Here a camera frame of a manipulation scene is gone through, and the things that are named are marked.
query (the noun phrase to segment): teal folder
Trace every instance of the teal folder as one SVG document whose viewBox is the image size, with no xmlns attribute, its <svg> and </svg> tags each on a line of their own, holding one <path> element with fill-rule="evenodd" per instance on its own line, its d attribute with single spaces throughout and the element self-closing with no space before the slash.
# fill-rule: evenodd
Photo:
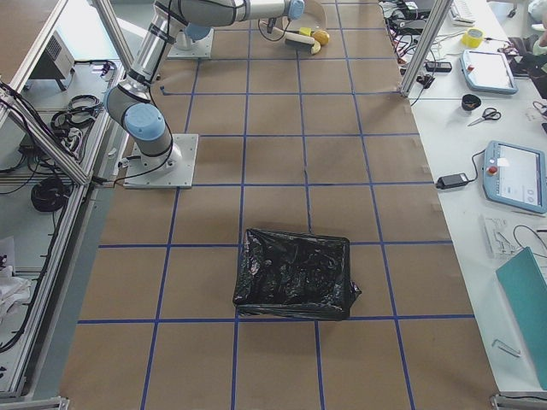
<svg viewBox="0 0 547 410">
<path fill-rule="evenodd" d="M 547 284 L 530 248 L 524 248 L 496 271 L 536 367 L 547 390 Z"/>
</svg>

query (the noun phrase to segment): keyboard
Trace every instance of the keyboard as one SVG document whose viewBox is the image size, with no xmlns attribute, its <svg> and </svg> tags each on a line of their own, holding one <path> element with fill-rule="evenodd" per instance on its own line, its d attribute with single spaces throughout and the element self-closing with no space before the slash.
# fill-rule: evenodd
<svg viewBox="0 0 547 410">
<path fill-rule="evenodd" d="M 448 14 L 456 26 L 473 26 L 475 24 L 475 16 L 469 10 L 466 0 L 453 0 Z"/>
</svg>

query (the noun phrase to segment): black plastic bag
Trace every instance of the black plastic bag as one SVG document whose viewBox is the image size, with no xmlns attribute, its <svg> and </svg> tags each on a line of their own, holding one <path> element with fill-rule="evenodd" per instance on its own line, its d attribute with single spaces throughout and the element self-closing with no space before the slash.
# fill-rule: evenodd
<svg viewBox="0 0 547 410">
<path fill-rule="evenodd" d="M 245 232 L 233 303 L 242 314 L 343 320 L 361 291 L 344 237 Z"/>
</svg>

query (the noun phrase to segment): scissors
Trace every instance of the scissors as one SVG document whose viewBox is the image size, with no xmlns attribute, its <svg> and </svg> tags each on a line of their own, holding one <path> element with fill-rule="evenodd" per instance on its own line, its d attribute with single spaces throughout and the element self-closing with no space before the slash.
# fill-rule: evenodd
<svg viewBox="0 0 547 410">
<path fill-rule="evenodd" d="M 502 118 L 502 113 L 497 111 L 495 108 L 489 107 L 483 111 L 482 116 L 478 120 L 473 121 L 471 124 L 468 124 L 468 126 L 474 126 L 475 124 L 479 124 L 480 122 L 486 120 L 497 121 L 500 118 Z"/>
</svg>

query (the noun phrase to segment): blue tablet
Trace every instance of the blue tablet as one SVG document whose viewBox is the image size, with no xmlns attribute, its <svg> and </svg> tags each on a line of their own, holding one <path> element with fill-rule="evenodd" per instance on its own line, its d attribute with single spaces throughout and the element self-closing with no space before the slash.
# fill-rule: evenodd
<svg viewBox="0 0 547 410">
<path fill-rule="evenodd" d="M 483 187 L 488 199 L 545 214 L 545 178 L 542 151 L 499 141 L 486 147 Z"/>
<path fill-rule="evenodd" d="M 471 90 L 515 94 L 518 88 L 504 53 L 464 50 L 462 71 Z"/>
</svg>

